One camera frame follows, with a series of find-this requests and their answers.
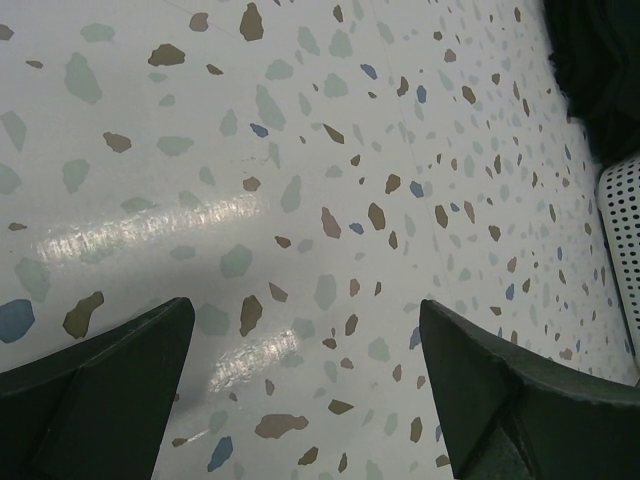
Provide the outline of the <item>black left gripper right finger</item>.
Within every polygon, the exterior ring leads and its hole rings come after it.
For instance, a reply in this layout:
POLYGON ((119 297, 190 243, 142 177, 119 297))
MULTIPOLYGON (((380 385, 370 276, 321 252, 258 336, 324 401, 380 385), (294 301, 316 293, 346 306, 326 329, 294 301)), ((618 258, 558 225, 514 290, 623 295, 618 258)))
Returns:
POLYGON ((636 479, 639 391, 537 355, 434 300, 419 331, 457 479, 636 479))

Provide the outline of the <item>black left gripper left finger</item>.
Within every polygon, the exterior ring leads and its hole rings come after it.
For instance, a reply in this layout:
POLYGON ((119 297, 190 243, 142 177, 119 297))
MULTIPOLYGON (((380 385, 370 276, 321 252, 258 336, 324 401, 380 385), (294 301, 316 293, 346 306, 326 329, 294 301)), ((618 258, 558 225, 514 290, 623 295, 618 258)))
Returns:
POLYGON ((194 323, 174 298, 2 373, 2 478, 151 478, 194 323))

